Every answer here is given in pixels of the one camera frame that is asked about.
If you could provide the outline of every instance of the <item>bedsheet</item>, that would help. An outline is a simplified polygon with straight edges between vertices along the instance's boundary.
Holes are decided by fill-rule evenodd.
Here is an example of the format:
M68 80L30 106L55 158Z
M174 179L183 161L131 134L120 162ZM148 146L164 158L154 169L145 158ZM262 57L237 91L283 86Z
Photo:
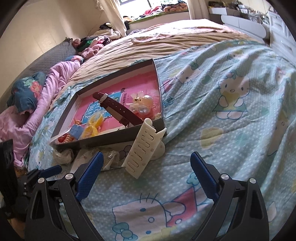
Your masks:
M190 167L198 151L220 173L258 181L272 239L296 204L295 67L246 40L192 47L155 64L168 126L165 154L138 180L124 169L99 175L82 202L95 227L106 241L189 240L212 206ZM99 78L69 87L58 99L33 138L29 170L55 164L46 143L62 111L77 90ZM63 166L55 178L70 169Z

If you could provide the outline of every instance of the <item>white dresser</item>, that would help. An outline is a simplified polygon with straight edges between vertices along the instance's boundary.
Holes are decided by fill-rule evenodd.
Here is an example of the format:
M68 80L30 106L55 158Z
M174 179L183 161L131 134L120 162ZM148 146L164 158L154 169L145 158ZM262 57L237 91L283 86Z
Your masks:
M296 65L296 42L281 17L268 11L270 21L270 46L278 54Z
M241 31L264 43L263 39L266 37L267 32L262 24L244 18L226 15L222 15L221 20L226 26Z

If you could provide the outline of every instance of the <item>blue floral pillow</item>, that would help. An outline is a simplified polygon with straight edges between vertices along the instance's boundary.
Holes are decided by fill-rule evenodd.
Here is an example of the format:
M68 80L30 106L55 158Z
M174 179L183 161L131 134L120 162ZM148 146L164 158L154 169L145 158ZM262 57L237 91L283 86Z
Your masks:
M83 64L84 62L84 58L82 58L80 55L73 55L65 59L65 61L74 61L74 60L78 60L80 64Z
M15 105L19 114L33 113L37 108L45 80L46 74L43 72L17 80L12 86L7 105Z

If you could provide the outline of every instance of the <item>yellow plastic toy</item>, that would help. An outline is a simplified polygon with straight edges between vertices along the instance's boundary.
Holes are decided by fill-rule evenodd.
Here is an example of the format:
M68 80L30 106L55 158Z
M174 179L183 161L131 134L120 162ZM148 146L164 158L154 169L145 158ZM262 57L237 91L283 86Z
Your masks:
M86 139L90 137L95 137L99 134L98 129L94 126L86 126L83 133L81 134L81 139Z
M101 112L94 113L88 120L86 125L94 126L95 128L99 128L104 121L104 117Z
M86 127L81 134L80 139L95 137L100 133L100 126L104 121L104 117L100 111L94 113L86 123Z

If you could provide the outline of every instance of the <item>pink blanket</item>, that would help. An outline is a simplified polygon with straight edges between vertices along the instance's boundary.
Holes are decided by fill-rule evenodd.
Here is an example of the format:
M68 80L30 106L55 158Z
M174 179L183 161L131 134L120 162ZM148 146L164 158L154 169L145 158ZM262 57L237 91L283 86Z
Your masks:
M19 115L15 106L10 106L0 114L0 140L13 139L16 167L24 167L23 158L43 116L49 109L51 100L57 96L79 67L80 62L77 60L59 62L53 66L48 72L37 108L32 114Z

